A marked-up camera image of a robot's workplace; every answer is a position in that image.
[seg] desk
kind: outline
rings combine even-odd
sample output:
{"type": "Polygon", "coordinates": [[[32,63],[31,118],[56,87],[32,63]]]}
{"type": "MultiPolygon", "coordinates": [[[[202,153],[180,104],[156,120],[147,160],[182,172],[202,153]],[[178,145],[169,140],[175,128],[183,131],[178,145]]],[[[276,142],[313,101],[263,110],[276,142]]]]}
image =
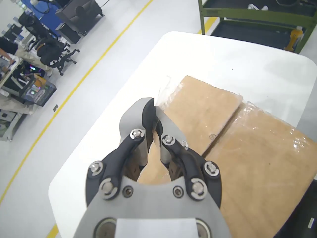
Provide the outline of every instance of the desk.
{"type": "Polygon", "coordinates": [[[12,66],[10,66],[10,71],[4,75],[0,81],[0,88],[4,85],[4,83],[9,79],[9,77],[12,75],[14,70],[19,66],[19,64],[22,62],[22,59],[19,59],[19,61],[16,61],[12,66]]]}
{"type": "Polygon", "coordinates": [[[142,97],[154,97],[156,105],[168,101],[186,75],[241,94],[297,126],[317,67],[304,56],[259,44],[179,32],[164,35],[52,180],[49,199],[62,238],[73,237],[86,211],[88,166],[118,147],[122,114],[142,97]]]}

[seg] screw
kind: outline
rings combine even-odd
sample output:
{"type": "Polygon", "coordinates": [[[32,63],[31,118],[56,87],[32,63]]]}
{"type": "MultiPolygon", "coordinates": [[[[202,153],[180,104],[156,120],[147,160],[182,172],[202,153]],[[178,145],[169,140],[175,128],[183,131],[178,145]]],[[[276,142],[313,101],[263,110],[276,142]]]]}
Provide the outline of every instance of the screw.
{"type": "Polygon", "coordinates": [[[183,189],[180,186],[175,186],[173,188],[173,195],[176,198],[181,198],[184,195],[184,191],[183,191],[183,189]]]}
{"type": "Polygon", "coordinates": [[[188,143],[186,141],[181,141],[180,144],[186,149],[188,150],[188,143]]]}
{"type": "Polygon", "coordinates": [[[132,186],[126,186],[122,190],[122,195],[126,198],[129,198],[133,194],[133,188],[132,186]]]}
{"type": "Polygon", "coordinates": [[[205,162],[204,169],[210,176],[217,176],[219,174],[219,169],[211,161],[205,162]]]}
{"type": "Polygon", "coordinates": [[[106,182],[103,186],[102,186],[102,190],[105,194],[110,194],[111,191],[113,190],[113,184],[111,182],[106,182]]]}
{"type": "Polygon", "coordinates": [[[118,191],[118,187],[114,187],[111,178],[103,180],[99,186],[99,192],[102,194],[102,198],[108,200],[112,198],[118,191]]]}
{"type": "Polygon", "coordinates": [[[90,170],[91,170],[92,173],[94,173],[95,171],[97,171],[99,168],[100,168],[100,167],[99,167],[99,164],[98,164],[97,162],[94,163],[94,164],[92,164],[92,165],[90,166],[90,170]]]}
{"type": "Polygon", "coordinates": [[[102,171],[102,168],[103,163],[101,161],[95,161],[89,166],[92,176],[98,175],[102,171]]]}
{"type": "Polygon", "coordinates": [[[197,195],[202,195],[204,193],[204,186],[200,182],[193,184],[193,191],[197,195]]]}
{"type": "Polygon", "coordinates": [[[193,183],[191,196],[196,200],[203,200],[207,195],[207,185],[200,178],[192,178],[190,180],[193,183]]]}
{"type": "Polygon", "coordinates": [[[167,135],[167,136],[165,137],[165,141],[166,141],[168,144],[170,144],[170,143],[173,141],[173,137],[167,135]]]}
{"type": "Polygon", "coordinates": [[[141,136],[141,132],[140,131],[134,131],[132,134],[133,134],[133,136],[135,138],[139,138],[141,136]]]}
{"type": "Polygon", "coordinates": [[[130,138],[132,140],[136,139],[136,138],[140,138],[140,137],[143,137],[144,136],[144,132],[139,129],[139,128],[136,128],[136,129],[133,129],[131,132],[130,132],[130,138]]]}

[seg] computer case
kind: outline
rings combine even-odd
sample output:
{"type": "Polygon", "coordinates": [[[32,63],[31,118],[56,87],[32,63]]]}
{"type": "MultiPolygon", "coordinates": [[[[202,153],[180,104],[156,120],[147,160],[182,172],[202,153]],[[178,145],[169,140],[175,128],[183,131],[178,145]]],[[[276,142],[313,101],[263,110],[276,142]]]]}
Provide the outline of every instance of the computer case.
{"type": "Polygon", "coordinates": [[[57,26],[56,32],[72,44],[76,44],[80,39],[80,36],[66,23],[61,23],[59,26],[57,26]]]}
{"type": "Polygon", "coordinates": [[[82,34],[95,25],[95,18],[103,16],[95,0],[71,0],[65,7],[56,11],[56,15],[74,31],[82,34]]]}

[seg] office chair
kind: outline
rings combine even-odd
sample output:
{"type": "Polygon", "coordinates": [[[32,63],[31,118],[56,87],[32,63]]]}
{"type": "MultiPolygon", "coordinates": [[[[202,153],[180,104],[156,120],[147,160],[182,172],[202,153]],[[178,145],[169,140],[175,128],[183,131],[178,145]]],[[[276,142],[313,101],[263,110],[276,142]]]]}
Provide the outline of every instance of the office chair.
{"type": "Polygon", "coordinates": [[[51,68],[57,68],[60,75],[63,75],[65,62],[76,63],[70,57],[79,50],[75,49],[70,53],[68,50],[70,44],[58,41],[58,36],[52,30],[45,28],[35,15],[27,15],[24,12],[19,17],[19,23],[35,36],[35,41],[32,41],[33,44],[29,46],[29,51],[34,47],[41,63],[51,68]]]}
{"type": "Polygon", "coordinates": [[[57,68],[60,75],[64,75],[62,70],[65,62],[72,62],[76,64],[76,61],[74,61],[71,56],[75,52],[80,52],[78,49],[70,52],[67,48],[65,48],[65,44],[59,41],[56,42],[53,38],[41,39],[36,44],[35,50],[37,50],[37,56],[40,57],[41,63],[51,68],[57,68]]]}

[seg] workstation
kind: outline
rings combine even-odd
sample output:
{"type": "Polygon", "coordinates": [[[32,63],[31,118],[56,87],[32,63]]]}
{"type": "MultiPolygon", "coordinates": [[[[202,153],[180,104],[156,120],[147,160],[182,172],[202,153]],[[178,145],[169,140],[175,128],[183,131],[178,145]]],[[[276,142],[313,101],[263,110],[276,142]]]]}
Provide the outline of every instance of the workstation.
{"type": "Polygon", "coordinates": [[[6,39],[2,43],[18,44],[18,50],[23,51],[7,51],[18,57],[14,64],[1,58],[0,89],[1,97],[6,99],[0,104],[0,139],[11,141],[18,117],[33,114],[35,106],[43,107],[56,91],[49,82],[52,69],[62,76],[66,63],[76,64],[71,57],[80,50],[70,46],[87,35],[104,15],[94,0],[2,0],[0,7],[13,12],[1,21],[2,39],[6,39]],[[25,10],[16,1],[23,3],[25,10]],[[35,55],[34,59],[30,60],[30,55],[35,55]]]}
{"type": "Polygon", "coordinates": [[[1,234],[316,237],[315,0],[24,1],[1,234]]]}

